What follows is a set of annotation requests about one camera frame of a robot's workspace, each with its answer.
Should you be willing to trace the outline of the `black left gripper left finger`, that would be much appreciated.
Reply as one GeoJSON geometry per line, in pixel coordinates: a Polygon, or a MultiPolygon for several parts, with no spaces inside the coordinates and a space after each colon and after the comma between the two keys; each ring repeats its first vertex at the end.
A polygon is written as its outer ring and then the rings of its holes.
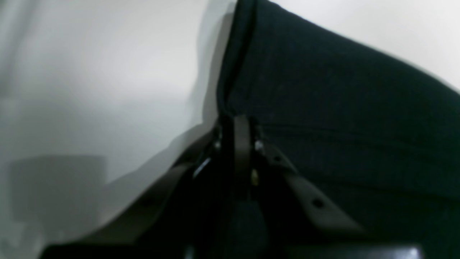
{"type": "Polygon", "coordinates": [[[220,212],[233,123],[221,116],[110,223],[77,241],[48,246],[41,259],[192,259],[220,212]]]}

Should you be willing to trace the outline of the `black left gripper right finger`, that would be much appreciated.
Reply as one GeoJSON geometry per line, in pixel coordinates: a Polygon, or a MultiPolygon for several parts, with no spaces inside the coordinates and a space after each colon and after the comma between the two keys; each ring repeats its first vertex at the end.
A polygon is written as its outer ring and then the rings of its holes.
{"type": "Polygon", "coordinates": [[[384,242],[297,172],[246,116],[234,118],[234,195],[258,204],[270,255],[282,259],[423,259],[417,244],[384,242]]]}

